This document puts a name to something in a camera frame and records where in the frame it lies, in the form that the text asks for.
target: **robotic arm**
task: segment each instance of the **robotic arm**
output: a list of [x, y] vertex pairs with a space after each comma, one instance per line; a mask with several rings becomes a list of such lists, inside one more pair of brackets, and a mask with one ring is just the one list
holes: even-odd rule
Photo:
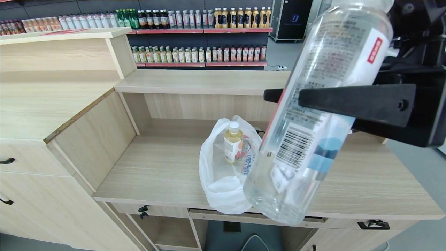
[[[386, 57], [372, 86], [305, 89], [299, 105], [355, 117], [352, 129], [419, 147], [446, 138], [446, 7], [396, 1], [389, 12], [400, 51]], [[264, 100], [279, 101], [283, 89]]]

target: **barcode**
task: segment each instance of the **barcode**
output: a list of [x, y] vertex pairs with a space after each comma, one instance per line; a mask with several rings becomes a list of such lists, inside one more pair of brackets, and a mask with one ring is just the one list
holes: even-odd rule
[[313, 135], [311, 133], [302, 131], [290, 124], [276, 159], [291, 167], [300, 167], [312, 141]]

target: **red label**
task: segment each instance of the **red label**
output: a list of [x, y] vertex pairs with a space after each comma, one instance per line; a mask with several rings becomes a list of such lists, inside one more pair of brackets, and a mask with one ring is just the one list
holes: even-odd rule
[[86, 29], [68, 29], [68, 30], [58, 30], [58, 31], [54, 31], [54, 32], [50, 32], [47, 34], [42, 34], [41, 36], [46, 36], [46, 35], [58, 35], [58, 34], [71, 34], [71, 33], [76, 33], [79, 31], [83, 31]]
[[367, 59], [367, 62], [373, 64], [373, 62], [375, 61], [376, 55], [378, 55], [378, 52], [380, 51], [382, 44], [383, 44], [383, 40], [381, 38], [377, 38], [375, 45], [373, 46], [373, 49], [370, 52], [370, 55]]

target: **green bottle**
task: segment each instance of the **green bottle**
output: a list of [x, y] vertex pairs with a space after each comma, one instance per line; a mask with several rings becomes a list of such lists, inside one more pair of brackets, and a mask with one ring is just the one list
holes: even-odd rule
[[134, 29], [139, 29], [140, 24], [139, 24], [139, 19], [138, 19], [138, 15], [136, 13], [135, 9], [132, 9], [132, 22], [133, 22], [133, 28]]
[[125, 10], [125, 9], [123, 9], [123, 10], [121, 10], [122, 11], [122, 16], [123, 16], [123, 19], [124, 19], [124, 25], [125, 25], [125, 27], [131, 27], [131, 23], [130, 23], [130, 19], [129, 19], [129, 17], [128, 17], [128, 9], [127, 9], [127, 11]]
[[125, 27], [124, 18], [122, 17], [122, 11], [117, 9], [116, 14], [118, 15], [118, 26]]

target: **bottle cap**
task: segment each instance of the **bottle cap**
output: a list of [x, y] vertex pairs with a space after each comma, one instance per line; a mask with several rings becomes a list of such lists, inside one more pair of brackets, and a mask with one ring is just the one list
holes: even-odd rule
[[233, 122], [229, 123], [229, 131], [231, 133], [233, 133], [233, 134], [238, 133], [239, 128], [240, 128], [240, 124], [238, 122], [233, 121]]

